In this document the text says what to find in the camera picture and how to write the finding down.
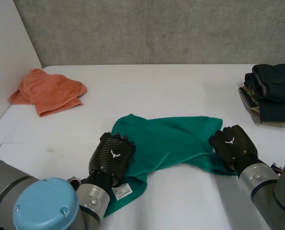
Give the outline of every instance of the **gray concrete wall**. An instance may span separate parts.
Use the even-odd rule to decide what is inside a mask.
[[[14,0],[42,65],[285,62],[285,0]]]

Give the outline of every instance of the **white label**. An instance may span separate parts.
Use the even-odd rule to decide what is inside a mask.
[[[120,200],[133,192],[128,183],[122,184],[118,188],[112,188],[112,190],[117,200]]]

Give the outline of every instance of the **stack of clothes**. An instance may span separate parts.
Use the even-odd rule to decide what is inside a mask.
[[[285,127],[285,64],[255,65],[238,92],[262,124]]]

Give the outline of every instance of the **white table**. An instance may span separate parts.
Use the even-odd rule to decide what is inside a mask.
[[[237,88],[253,65],[51,66],[88,88],[84,106],[38,117],[32,105],[13,105],[0,120],[0,159],[37,178],[84,178],[100,136],[115,121],[213,116],[241,125],[271,165],[285,163],[285,128],[253,122]],[[237,177],[180,164],[148,176],[145,193],[104,219],[102,230],[268,230]]]

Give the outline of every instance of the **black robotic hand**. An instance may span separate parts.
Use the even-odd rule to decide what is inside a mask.
[[[122,179],[135,151],[134,143],[129,142],[126,137],[104,133],[90,159],[89,173],[97,171],[109,175],[114,186]]]
[[[256,147],[239,125],[217,131],[215,136],[210,137],[209,143],[233,171],[235,170],[235,163],[242,156],[258,157]]]

